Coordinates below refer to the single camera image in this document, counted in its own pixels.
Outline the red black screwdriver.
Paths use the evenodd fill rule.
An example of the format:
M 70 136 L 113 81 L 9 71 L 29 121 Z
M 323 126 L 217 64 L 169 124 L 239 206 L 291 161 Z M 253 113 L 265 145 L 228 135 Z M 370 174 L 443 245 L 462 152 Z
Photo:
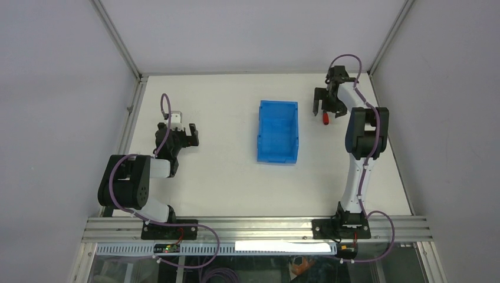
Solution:
M 323 114 L 322 114 L 322 121 L 323 121 L 323 125 L 325 125 L 325 126 L 329 125 L 329 123 L 330 123 L 329 115 L 325 110 L 323 111 Z

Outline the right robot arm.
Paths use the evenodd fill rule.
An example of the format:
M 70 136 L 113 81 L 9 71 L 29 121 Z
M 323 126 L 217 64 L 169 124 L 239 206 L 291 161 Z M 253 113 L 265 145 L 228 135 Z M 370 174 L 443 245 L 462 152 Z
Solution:
M 387 148 L 390 112 L 370 104 L 358 89 L 358 80 L 342 65 L 328 69 L 325 84 L 314 90 L 314 115 L 321 113 L 324 125 L 329 124 L 330 114 L 336 118 L 349 116 L 345 136 L 348 177 L 332 220 L 334 234 L 347 239 L 356 230 L 368 229 L 364 194 L 375 162 Z

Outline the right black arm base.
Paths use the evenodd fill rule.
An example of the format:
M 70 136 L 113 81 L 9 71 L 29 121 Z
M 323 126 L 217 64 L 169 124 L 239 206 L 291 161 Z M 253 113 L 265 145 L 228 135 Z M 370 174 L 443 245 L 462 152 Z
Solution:
M 371 238 L 369 223 L 364 217 L 355 224 L 342 224 L 336 217 L 317 218 L 311 221 L 311 227 L 314 239 L 340 241 Z

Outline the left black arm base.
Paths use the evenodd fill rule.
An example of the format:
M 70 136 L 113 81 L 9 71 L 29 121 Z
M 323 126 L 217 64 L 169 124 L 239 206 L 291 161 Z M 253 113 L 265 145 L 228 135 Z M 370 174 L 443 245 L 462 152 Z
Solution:
M 199 222 L 196 219 L 180 219 L 177 220 L 180 227 L 162 226 L 157 224 L 143 223 L 143 229 L 140 238 L 142 240 L 166 240 L 173 241 L 178 239 L 196 240 L 198 236 Z

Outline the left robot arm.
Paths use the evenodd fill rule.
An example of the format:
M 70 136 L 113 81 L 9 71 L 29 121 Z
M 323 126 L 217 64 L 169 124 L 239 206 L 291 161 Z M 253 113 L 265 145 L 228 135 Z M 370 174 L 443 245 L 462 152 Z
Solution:
M 171 239 L 177 233 L 175 211 L 170 205 L 150 196 L 150 179 L 175 177 L 180 151 L 199 145 L 196 124 L 190 123 L 186 130 L 182 124 L 168 126 L 159 123 L 155 132 L 155 145 L 160 150 L 153 156 L 111 155 L 97 198 L 101 206 L 120 209 L 147 223 L 156 223 L 154 231 L 162 239 Z

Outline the blue plastic bin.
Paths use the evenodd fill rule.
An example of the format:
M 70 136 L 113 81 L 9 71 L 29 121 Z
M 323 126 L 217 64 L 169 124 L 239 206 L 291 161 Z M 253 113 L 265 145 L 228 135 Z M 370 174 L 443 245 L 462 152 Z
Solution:
M 262 100 L 258 113 L 257 161 L 295 164 L 299 145 L 298 103 Z

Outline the orange object under table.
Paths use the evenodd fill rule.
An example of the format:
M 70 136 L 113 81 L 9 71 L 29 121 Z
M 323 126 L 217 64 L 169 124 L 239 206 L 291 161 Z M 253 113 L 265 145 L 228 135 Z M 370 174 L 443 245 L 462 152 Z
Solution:
M 315 265 L 315 259 L 309 256 L 295 256 L 290 262 L 290 273 L 299 276 Z

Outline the aluminium rail frame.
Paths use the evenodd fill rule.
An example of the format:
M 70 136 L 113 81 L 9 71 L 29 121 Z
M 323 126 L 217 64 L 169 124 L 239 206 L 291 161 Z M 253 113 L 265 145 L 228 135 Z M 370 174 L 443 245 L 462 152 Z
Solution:
M 200 217 L 199 223 L 216 231 L 222 243 L 236 241 L 314 242 L 312 217 Z M 447 282 L 430 227 L 424 216 L 392 216 L 397 243 L 416 244 L 428 282 Z M 69 282 L 87 282 L 100 243 L 146 246 L 138 218 L 88 218 Z

